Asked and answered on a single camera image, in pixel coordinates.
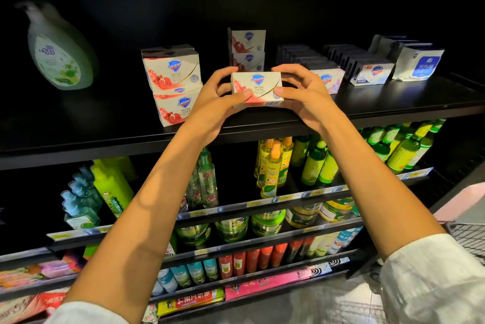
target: sleeve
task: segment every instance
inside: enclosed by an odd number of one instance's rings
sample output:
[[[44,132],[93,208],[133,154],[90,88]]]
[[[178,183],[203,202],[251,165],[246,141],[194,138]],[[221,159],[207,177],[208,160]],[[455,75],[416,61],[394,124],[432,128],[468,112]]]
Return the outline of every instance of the sleeve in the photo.
[[[60,305],[44,324],[128,324],[118,314],[89,302],[74,301]]]
[[[402,324],[485,323],[485,268],[450,235],[427,236],[395,251],[381,284]]]

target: floor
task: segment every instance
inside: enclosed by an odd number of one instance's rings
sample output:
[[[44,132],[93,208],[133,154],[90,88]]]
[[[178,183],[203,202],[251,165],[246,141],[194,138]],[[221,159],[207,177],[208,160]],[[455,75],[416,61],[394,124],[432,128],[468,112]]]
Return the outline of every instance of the floor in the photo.
[[[387,324],[381,297],[375,293],[379,290],[379,284],[368,276],[334,278],[179,323]]]

